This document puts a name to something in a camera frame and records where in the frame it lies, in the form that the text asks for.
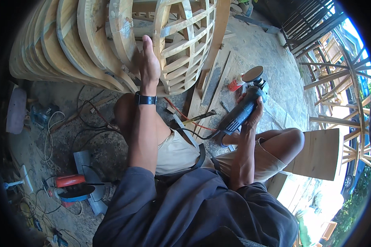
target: dark blue shirt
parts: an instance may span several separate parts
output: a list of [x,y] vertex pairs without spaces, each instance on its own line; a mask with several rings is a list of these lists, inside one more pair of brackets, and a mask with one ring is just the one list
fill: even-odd
[[291,246],[298,232],[295,217],[261,183],[233,191],[218,171],[197,168],[158,190],[150,171],[130,167],[93,246],[194,246],[221,226],[265,246]]

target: tree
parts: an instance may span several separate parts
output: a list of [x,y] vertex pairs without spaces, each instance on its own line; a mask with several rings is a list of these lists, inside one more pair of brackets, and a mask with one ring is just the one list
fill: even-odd
[[355,190],[351,194],[350,199],[344,202],[342,209],[335,215],[333,221],[338,223],[337,227],[333,231],[330,239],[322,243],[323,246],[340,246],[342,240],[346,237],[347,232],[351,230],[354,222],[362,213],[360,209],[363,208],[362,206],[366,202],[370,190],[370,182],[371,167],[366,165],[364,171],[360,174],[360,178],[357,181]]

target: beige shorts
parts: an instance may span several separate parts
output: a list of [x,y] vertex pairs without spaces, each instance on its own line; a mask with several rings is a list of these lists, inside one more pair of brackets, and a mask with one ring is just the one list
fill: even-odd
[[[220,164],[221,172],[229,177],[232,161],[235,158],[236,150],[216,157]],[[168,175],[179,171],[190,169],[199,160],[199,151],[176,131],[158,146],[158,161],[156,175]],[[264,182],[286,167],[282,161],[267,152],[256,141],[254,149],[254,181]],[[213,168],[213,162],[206,155],[203,168]]]

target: blue car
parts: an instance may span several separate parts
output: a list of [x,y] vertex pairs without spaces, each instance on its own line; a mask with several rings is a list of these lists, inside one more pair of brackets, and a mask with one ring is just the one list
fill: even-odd
[[[350,92],[348,94],[348,89],[346,90],[346,94],[348,95],[348,99],[350,99],[351,97],[350,97]],[[352,108],[349,109],[350,113],[353,113],[355,110],[356,109],[352,109]],[[351,121],[355,121],[359,123],[360,120],[359,120],[358,115],[352,117]],[[353,132],[353,131],[356,131],[356,128],[349,127],[349,132]],[[349,146],[355,149],[356,143],[357,143],[357,137],[351,139],[349,142],[350,142]],[[370,143],[370,136],[366,134],[364,138],[364,145],[366,146],[369,143]],[[346,168],[346,176],[345,176],[345,180],[343,182],[343,186],[341,190],[341,194],[345,200],[348,200],[350,198],[350,195],[355,190],[357,181],[360,178],[360,174],[363,172],[365,167],[366,167],[366,164],[362,161],[359,161],[358,166],[357,166],[356,175],[353,176],[353,171],[355,170],[355,160],[348,162],[348,165]]]

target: wristwatch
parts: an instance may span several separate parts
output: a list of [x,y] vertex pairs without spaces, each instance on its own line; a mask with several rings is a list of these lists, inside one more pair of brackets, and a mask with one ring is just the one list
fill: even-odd
[[136,105],[156,105],[157,97],[140,95],[140,91],[137,91],[135,93],[135,104]]

